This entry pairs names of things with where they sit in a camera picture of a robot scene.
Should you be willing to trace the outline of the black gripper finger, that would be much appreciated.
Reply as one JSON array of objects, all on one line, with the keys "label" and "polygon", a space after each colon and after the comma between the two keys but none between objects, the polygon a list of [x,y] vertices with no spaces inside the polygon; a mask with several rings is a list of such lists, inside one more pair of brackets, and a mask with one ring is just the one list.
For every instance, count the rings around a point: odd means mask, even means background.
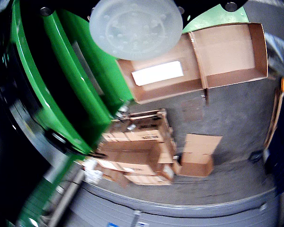
[{"label": "black gripper finger", "polygon": [[181,7],[183,32],[215,25],[248,22],[245,0],[176,0]]},{"label": "black gripper finger", "polygon": [[98,0],[22,0],[21,3],[30,11],[44,17],[52,15],[56,10],[63,9],[89,21],[93,8]]}]

